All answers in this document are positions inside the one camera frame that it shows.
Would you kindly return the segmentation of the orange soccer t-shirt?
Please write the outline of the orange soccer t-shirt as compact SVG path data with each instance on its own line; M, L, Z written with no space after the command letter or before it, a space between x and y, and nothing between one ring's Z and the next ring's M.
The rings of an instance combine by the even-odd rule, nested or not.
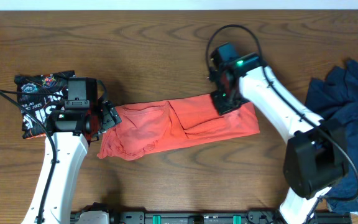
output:
M252 103L219 115L209 95L122 105L122 121L103 135L100 159L127 161L147 154L258 134Z

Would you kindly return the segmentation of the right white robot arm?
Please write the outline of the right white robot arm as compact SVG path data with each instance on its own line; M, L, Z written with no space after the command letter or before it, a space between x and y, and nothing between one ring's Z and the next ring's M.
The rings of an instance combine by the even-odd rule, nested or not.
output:
M209 79L217 86L213 102L219 114L249 101L270 121L286 144L283 174L290 186L269 223L311 223L318 203L354 164L345 130L297 100L276 78L262 56L215 50L206 56Z

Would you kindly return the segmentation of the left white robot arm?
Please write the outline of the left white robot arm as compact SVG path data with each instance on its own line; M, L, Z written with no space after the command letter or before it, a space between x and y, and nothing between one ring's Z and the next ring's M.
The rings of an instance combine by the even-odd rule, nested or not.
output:
M70 223L78 173L93 138L121 122L111 101L67 102L47 118L42 170L23 223Z

